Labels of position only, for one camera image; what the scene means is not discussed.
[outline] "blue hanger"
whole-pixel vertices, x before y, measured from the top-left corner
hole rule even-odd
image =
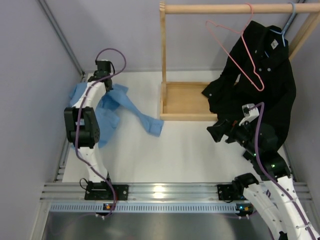
[[[283,41],[283,46],[285,47],[286,46],[286,42],[285,42],[285,33],[286,31],[288,30],[288,27],[289,25],[291,24],[291,22],[294,20],[294,17],[296,15],[296,5],[293,3],[293,2],[290,2],[290,4],[292,5],[292,8],[293,8],[293,12],[291,13],[291,16],[288,20],[288,22],[286,23],[286,25],[284,26],[284,28],[282,29],[281,32],[278,32],[278,31],[275,31],[275,30],[272,30],[270,29],[270,31],[276,33],[276,34],[280,34],[282,35],[282,41]]]

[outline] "light blue cloth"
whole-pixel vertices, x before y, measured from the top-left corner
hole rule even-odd
[[[70,93],[69,105],[73,106],[85,92],[86,82],[78,83]],[[114,134],[120,118],[114,112],[119,106],[123,106],[138,116],[147,133],[156,137],[160,136],[164,121],[155,119],[141,113],[127,96],[128,88],[120,84],[114,84],[113,90],[107,92],[99,101],[95,109],[95,117],[100,128],[100,140],[98,147],[101,148],[108,143]]]

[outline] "pink hanger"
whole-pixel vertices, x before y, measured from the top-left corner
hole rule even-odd
[[[229,56],[229,58],[234,62],[234,64],[240,69],[240,71],[243,73],[243,75],[246,76],[246,78],[251,82],[251,84],[252,84],[259,92],[262,92],[262,91],[265,89],[264,82],[262,81],[262,79],[261,79],[261,77],[259,76],[259,74],[256,72],[255,63],[254,63],[254,61],[253,61],[253,59],[252,59],[252,57],[251,57],[251,55],[250,55],[250,53],[249,53],[249,49],[248,49],[247,44],[246,44],[245,39],[244,39],[244,31],[245,31],[247,25],[249,24],[249,22],[251,21],[253,15],[254,15],[254,10],[253,10],[252,5],[251,5],[250,3],[246,3],[246,4],[248,4],[248,5],[250,6],[251,16],[250,16],[248,22],[245,24],[244,28],[243,28],[241,31],[233,30],[233,29],[231,29],[231,28],[229,28],[229,27],[226,27],[226,26],[224,26],[224,25],[217,24],[217,23],[215,23],[214,21],[211,21],[211,20],[208,20],[208,21],[205,22],[205,27],[209,30],[209,32],[212,34],[212,36],[214,37],[214,39],[218,42],[218,44],[222,47],[222,49],[226,52],[226,54],[227,54],[227,55]],[[241,34],[241,39],[242,39],[242,41],[243,41],[245,50],[246,50],[246,52],[248,53],[249,58],[250,58],[250,60],[251,60],[251,63],[252,63],[252,65],[253,65],[253,73],[254,73],[254,74],[258,77],[258,79],[260,80],[260,83],[261,83],[261,85],[262,85],[262,88],[258,88],[258,87],[255,85],[255,83],[250,79],[250,77],[245,73],[245,71],[244,71],[244,70],[238,65],[238,63],[233,59],[233,57],[230,56],[229,52],[224,48],[224,46],[222,45],[222,43],[218,40],[217,36],[214,34],[214,32],[212,31],[212,29],[209,28],[208,23],[213,24],[215,27],[221,27],[221,28],[227,29],[227,30],[229,30],[229,31],[232,31],[232,32],[234,32],[234,33],[236,33],[236,34]]]

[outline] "wire hanger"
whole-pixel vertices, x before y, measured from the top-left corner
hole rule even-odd
[[[292,13],[291,13],[291,16],[290,16],[289,20],[287,21],[287,23],[285,24],[284,28],[282,29],[282,31],[281,31],[281,32],[278,32],[278,31],[275,31],[275,30],[270,29],[271,32],[274,32],[274,33],[276,33],[276,34],[282,35],[282,42],[283,42],[283,46],[284,46],[284,47],[286,46],[286,42],[285,42],[285,34],[286,34],[286,31],[288,30],[290,24],[292,23],[292,21],[293,21],[294,18],[295,18],[295,15],[296,15],[296,4],[293,3],[293,2],[290,2],[290,4],[292,5],[293,11],[292,11]]]
[[[214,37],[214,39],[218,42],[218,44],[222,47],[222,49],[225,51],[225,53],[229,56],[229,58],[234,62],[234,64],[240,69],[240,71],[243,73],[243,75],[245,75],[245,77],[251,82],[251,84],[259,91],[259,92],[262,92],[264,89],[265,89],[265,85],[264,85],[264,82],[262,81],[261,77],[259,76],[259,74],[256,72],[256,65],[250,55],[250,52],[249,52],[249,49],[247,47],[247,44],[245,42],[245,39],[244,39],[244,31],[246,29],[246,27],[248,26],[248,24],[250,23],[252,17],[254,16],[254,10],[253,10],[253,7],[250,3],[246,3],[247,5],[249,5],[250,9],[251,9],[251,16],[249,18],[249,20],[247,21],[247,23],[244,25],[244,28],[241,30],[241,31],[236,31],[234,29],[231,29],[229,27],[226,27],[224,25],[220,25],[220,24],[217,24],[215,23],[214,21],[211,21],[211,20],[207,20],[205,22],[205,27],[209,30],[209,32],[212,34],[212,36]],[[221,27],[221,28],[224,28],[224,29],[227,29],[229,31],[232,31],[236,34],[240,34],[241,35],[241,39],[242,39],[242,42],[243,42],[243,45],[245,47],[245,50],[246,52],[248,53],[249,55],[249,58],[250,58],[250,61],[252,63],[252,66],[253,66],[253,73],[258,77],[258,79],[260,80],[260,83],[261,83],[261,88],[258,88],[256,86],[256,84],[250,79],[250,77],[245,73],[245,71],[238,65],[238,63],[233,59],[233,57],[229,54],[229,52],[225,49],[225,47],[222,45],[222,43],[219,41],[219,39],[217,38],[217,36],[214,34],[213,30],[211,28],[209,28],[208,26],[208,23],[211,23],[213,24],[215,27]]]

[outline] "jacket sleeve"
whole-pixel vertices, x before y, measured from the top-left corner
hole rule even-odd
[[[256,22],[250,22],[247,28],[244,30],[243,38],[250,50],[250,40],[252,39],[252,32],[254,30]],[[232,58],[237,62],[237,64],[244,68],[247,59],[249,58],[248,53],[246,51],[245,45],[241,39],[233,46],[231,52],[229,53]],[[226,65],[221,73],[220,77],[212,81],[202,92],[204,96],[207,98],[211,98],[212,102],[218,102],[221,96],[225,91],[232,88],[235,84],[238,75],[241,73],[240,69],[237,65],[232,61],[230,57],[226,60]]]
[[[279,101],[268,108],[262,116],[262,123],[272,126],[275,130],[275,134],[278,137],[277,150],[284,144],[289,131],[291,110],[296,98],[296,86],[294,79],[290,81],[289,86],[287,85],[287,91],[279,99]]]

